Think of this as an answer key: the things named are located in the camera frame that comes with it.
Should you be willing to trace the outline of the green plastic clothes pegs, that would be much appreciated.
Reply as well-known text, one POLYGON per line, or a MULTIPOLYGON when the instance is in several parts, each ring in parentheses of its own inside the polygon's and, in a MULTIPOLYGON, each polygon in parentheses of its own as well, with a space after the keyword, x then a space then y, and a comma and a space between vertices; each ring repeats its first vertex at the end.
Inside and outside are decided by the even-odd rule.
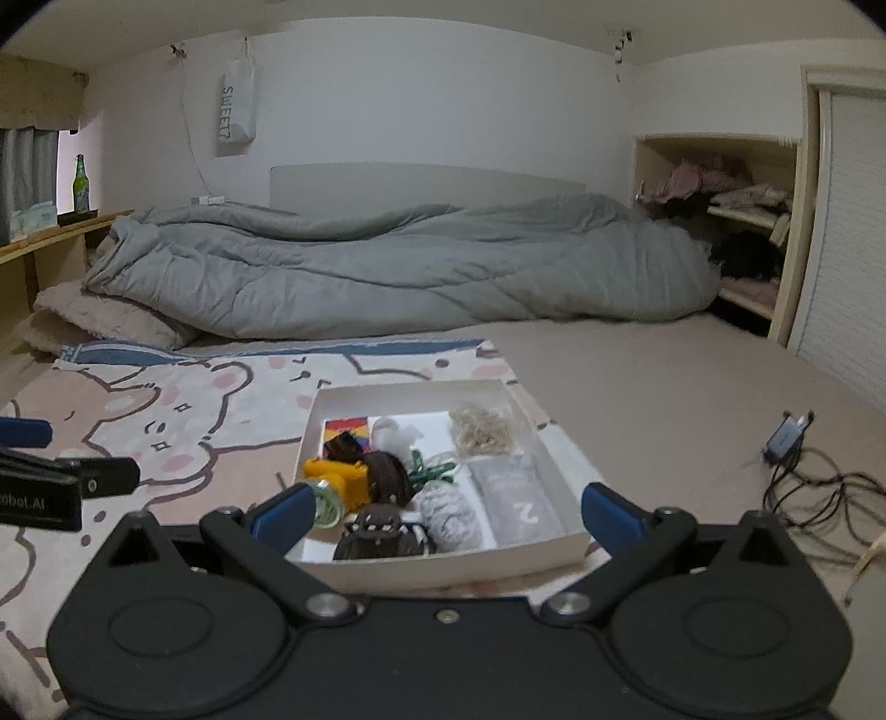
POLYGON ((452 451, 425 456, 422 451, 413 449, 411 450, 411 466, 407 471, 407 480, 409 480, 411 489, 414 492, 419 492, 431 481, 453 483, 460 466, 458 458, 452 451))

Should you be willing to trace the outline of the grey toilet cover packet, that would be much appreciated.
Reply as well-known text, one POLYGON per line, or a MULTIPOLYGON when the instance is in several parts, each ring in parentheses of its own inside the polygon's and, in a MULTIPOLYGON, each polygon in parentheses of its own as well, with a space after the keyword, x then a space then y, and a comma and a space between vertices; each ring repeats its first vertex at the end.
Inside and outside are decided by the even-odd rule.
POLYGON ((532 456, 478 457, 467 468, 498 546, 548 542, 565 532, 532 456))

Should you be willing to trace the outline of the white lace roll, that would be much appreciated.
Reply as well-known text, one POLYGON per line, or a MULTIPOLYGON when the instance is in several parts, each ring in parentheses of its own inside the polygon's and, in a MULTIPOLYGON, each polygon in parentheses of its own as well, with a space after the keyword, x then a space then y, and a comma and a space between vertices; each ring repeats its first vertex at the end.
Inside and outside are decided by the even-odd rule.
POLYGON ((416 495, 422 525, 441 553, 470 552, 482 548, 479 517, 458 486, 428 481, 416 495))

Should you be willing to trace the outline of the green glass bottle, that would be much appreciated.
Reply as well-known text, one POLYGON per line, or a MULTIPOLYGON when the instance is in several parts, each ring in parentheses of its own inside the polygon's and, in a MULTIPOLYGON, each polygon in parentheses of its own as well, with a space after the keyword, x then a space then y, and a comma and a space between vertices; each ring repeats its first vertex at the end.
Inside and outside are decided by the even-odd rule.
POLYGON ((74 198, 75 213, 84 214, 90 210, 90 182, 87 177, 86 159, 84 159, 83 153, 78 153, 75 158, 72 198, 74 198))

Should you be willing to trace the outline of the pink clothes pile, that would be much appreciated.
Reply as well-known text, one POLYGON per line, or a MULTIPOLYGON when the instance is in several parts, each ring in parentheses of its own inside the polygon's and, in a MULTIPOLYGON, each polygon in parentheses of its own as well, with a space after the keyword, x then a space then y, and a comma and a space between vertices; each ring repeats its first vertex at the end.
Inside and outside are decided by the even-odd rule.
POLYGON ((671 199, 688 199, 696 193, 718 195, 737 191, 751 184, 751 176, 742 163, 727 162, 722 157, 694 163, 683 161, 658 186, 655 199, 668 203, 671 199))

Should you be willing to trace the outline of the white louvered door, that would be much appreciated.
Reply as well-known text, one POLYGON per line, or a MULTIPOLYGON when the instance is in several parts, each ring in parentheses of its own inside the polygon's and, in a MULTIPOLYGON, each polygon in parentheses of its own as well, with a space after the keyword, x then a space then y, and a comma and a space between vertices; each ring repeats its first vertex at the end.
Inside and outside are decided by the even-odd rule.
POLYGON ((884 407, 884 74, 806 68, 787 347, 884 407))

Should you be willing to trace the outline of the grey quilted duvet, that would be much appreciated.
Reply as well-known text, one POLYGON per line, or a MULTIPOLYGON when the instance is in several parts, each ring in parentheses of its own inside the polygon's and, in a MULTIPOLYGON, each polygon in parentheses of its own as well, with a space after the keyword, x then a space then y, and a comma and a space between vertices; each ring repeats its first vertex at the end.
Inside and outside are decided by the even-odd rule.
POLYGON ((717 298, 685 229, 582 193, 312 219, 225 203, 112 224, 87 290, 241 341, 446 332, 488 322, 670 322, 717 298))

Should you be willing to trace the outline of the red blue card box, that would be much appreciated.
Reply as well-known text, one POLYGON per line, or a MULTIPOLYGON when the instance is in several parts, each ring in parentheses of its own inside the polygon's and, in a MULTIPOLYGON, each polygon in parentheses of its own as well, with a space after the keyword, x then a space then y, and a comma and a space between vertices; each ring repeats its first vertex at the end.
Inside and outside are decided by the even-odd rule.
POLYGON ((323 423, 321 444, 330 443, 339 435, 350 435, 362 450, 371 447, 369 439, 369 421, 367 417, 346 417, 345 419, 327 419, 323 423))

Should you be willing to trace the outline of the beige fluffy pillow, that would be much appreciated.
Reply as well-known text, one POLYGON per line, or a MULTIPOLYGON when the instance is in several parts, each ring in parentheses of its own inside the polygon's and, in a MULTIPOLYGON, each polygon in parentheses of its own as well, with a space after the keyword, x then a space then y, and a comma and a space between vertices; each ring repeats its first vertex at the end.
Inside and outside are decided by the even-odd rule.
POLYGON ((195 341, 198 332, 133 301, 91 294, 80 280, 69 280, 40 291, 33 312, 17 324, 13 336, 59 357, 68 345, 93 341, 135 342, 174 351, 195 341))

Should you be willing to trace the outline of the tissue pack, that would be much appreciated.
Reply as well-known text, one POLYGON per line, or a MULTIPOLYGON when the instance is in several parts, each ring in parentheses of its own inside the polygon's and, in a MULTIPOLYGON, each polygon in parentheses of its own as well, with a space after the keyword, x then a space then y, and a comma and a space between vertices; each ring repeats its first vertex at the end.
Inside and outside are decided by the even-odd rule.
POLYGON ((23 240, 57 225, 57 207, 51 201, 38 203, 25 210, 15 210, 9 219, 9 239, 23 240))

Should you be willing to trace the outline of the white socks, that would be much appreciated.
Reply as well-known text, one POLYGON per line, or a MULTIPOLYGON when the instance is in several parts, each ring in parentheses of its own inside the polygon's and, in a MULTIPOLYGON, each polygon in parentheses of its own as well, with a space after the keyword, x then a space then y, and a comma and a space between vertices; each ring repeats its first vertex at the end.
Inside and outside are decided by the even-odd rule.
POLYGON ((369 432, 375 451, 384 451, 399 459, 410 459, 411 450, 424 438, 414 426, 401 426, 397 419, 385 415, 375 420, 369 432))

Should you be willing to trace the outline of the grey curtain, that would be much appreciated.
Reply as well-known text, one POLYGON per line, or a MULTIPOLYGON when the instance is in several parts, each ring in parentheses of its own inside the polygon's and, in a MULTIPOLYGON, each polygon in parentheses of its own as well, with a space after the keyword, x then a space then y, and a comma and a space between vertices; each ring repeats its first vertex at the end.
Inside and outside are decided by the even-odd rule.
POLYGON ((3 129, 2 137, 2 244, 12 241, 15 212, 32 205, 57 201, 59 132, 34 127, 3 129))

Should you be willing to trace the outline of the bag of rubber bands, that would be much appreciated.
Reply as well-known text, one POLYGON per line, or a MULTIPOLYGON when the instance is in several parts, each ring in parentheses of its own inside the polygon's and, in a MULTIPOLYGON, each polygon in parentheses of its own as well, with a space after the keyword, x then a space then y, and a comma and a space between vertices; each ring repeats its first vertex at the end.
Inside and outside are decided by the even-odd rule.
POLYGON ((518 424, 503 409, 458 405, 449 411, 449 421, 456 455, 462 459, 518 455, 523 451, 518 424))

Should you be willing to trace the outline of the cartoon bear blanket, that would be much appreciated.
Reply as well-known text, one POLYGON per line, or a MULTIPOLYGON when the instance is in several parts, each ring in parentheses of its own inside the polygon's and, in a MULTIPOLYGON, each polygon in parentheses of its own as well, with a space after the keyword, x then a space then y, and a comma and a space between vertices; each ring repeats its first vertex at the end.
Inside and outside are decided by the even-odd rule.
POLYGON ((3 415, 48 421, 49 457, 132 457, 143 483, 132 495, 86 502, 78 532, 3 527, 3 701, 25 718, 54 718, 65 708, 45 636, 125 513, 148 510, 159 522, 189 525, 217 507, 257 506, 293 485, 323 388, 446 381, 503 384, 572 491, 599 476, 488 341, 334 343, 206 357, 91 343, 45 368, 3 400, 3 415))

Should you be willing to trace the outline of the yellow headlamp with black strap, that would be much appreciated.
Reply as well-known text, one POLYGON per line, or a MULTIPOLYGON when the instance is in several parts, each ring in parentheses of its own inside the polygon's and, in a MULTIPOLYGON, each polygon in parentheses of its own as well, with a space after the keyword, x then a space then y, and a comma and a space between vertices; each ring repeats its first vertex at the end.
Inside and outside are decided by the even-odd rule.
POLYGON ((348 430, 324 441, 321 455, 305 459, 300 470, 314 495, 318 529, 338 527, 371 504, 405 507, 413 500, 403 462, 387 451, 371 450, 348 430))

